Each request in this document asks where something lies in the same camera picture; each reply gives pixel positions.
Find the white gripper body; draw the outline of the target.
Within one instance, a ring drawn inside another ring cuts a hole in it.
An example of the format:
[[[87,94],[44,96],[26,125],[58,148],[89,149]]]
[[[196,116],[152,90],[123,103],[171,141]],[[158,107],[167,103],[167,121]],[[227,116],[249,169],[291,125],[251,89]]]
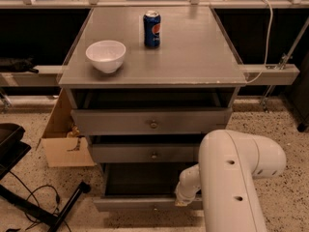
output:
[[[200,169],[195,164],[182,171],[176,185],[176,200],[187,203],[188,205],[196,198],[196,194],[201,190]]]

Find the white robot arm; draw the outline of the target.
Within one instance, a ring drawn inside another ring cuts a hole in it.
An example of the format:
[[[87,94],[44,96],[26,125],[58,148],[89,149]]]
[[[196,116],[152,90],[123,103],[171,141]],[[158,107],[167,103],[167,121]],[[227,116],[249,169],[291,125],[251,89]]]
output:
[[[283,173],[286,154],[274,140],[234,130],[214,130],[199,147],[198,163],[185,169],[175,189],[177,206],[202,194],[206,232],[267,232],[253,180]]]

